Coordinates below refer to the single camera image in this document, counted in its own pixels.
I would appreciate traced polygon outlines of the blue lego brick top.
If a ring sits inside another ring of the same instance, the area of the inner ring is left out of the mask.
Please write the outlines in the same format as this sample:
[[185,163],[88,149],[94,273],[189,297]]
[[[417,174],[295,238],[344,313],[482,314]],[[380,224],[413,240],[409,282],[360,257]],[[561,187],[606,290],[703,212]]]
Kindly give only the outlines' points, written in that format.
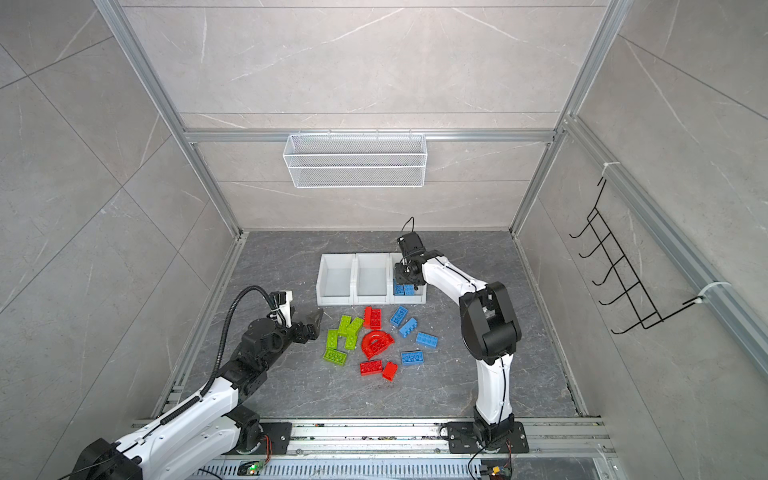
[[408,315],[408,310],[404,306],[400,305],[392,315],[390,319],[390,323],[395,328],[399,328],[402,325],[402,323],[406,320],[407,315]]

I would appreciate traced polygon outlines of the blue lego brick bottom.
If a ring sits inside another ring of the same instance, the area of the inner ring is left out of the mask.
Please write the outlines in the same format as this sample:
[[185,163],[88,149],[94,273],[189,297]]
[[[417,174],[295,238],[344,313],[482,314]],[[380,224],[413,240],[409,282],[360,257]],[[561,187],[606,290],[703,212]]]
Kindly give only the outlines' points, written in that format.
[[405,366],[422,365],[425,361],[424,353],[420,350],[403,351],[400,357],[401,363]]

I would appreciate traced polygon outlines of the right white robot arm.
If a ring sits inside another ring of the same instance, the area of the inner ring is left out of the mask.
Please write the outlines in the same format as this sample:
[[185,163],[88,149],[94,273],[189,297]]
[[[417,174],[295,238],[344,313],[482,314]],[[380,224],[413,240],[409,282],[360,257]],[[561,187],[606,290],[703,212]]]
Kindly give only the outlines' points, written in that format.
[[415,232],[400,235],[397,244],[402,259],[394,266],[396,281],[434,286],[458,306],[461,335],[478,372],[473,433],[482,446],[496,445],[515,422],[510,369],[522,329],[509,293],[503,283],[476,279],[439,251],[426,249]]

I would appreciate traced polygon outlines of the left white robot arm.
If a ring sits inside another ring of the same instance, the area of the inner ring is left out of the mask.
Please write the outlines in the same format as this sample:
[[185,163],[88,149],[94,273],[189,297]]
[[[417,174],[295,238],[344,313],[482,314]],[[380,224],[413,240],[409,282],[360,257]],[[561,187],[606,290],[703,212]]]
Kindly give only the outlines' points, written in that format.
[[270,318],[251,322],[216,377],[149,424],[120,439],[88,445],[64,479],[185,479],[235,448],[253,451],[264,443],[260,417],[244,402],[294,343],[320,334],[321,308],[290,326]]

